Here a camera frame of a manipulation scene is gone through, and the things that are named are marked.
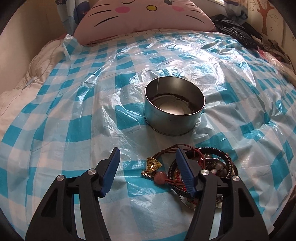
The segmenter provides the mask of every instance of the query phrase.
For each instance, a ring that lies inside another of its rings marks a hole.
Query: round metal container
[[[201,90],[179,77],[159,77],[145,88],[144,117],[159,133],[180,136],[194,128],[205,106]]]

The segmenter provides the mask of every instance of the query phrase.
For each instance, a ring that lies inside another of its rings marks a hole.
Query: pink pillow
[[[212,31],[210,18],[189,0],[99,0],[79,23],[82,45],[150,29]]]

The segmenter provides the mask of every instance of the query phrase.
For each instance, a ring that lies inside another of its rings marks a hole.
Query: blue and white plastic sheet
[[[81,175],[116,146],[121,162],[99,200],[111,239],[183,240],[193,211],[141,177],[147,157],[176,143],[227,152],[273,229],[295,185],[296,91],[268,62],[220,33],[146,31],[93,47],[68,35],[64,48],[0,143],[0,206],[22,237],[57,175]],[[143,117],[146,84],[167,75],[187,78],[206,97],[196,127],[181,137],[153,131]],[[162,169],[173,159],[163,155]],[[78,203],[75,196],[83,237]]]

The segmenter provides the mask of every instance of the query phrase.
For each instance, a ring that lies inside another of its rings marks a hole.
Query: patterned curtain
[[[89,0],[55,0],[64,28],[70,35],[89,11]]]
[[[224,0],[224,6],[227,16],[239,23],[243,24],[248,19],[247,0]]]

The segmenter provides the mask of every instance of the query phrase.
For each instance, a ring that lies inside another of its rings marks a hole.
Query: pink cheek
[[[173,8],[175,11],[178,11],[178,12],[183,12],[183,11],[184,11],[184,8],[179,7],[179,6],[172,6],[172,8]]]
[[[115,8],[115,11],[118,13],[127,13],[129,12],[131,9],[129,7],[117,7]]]

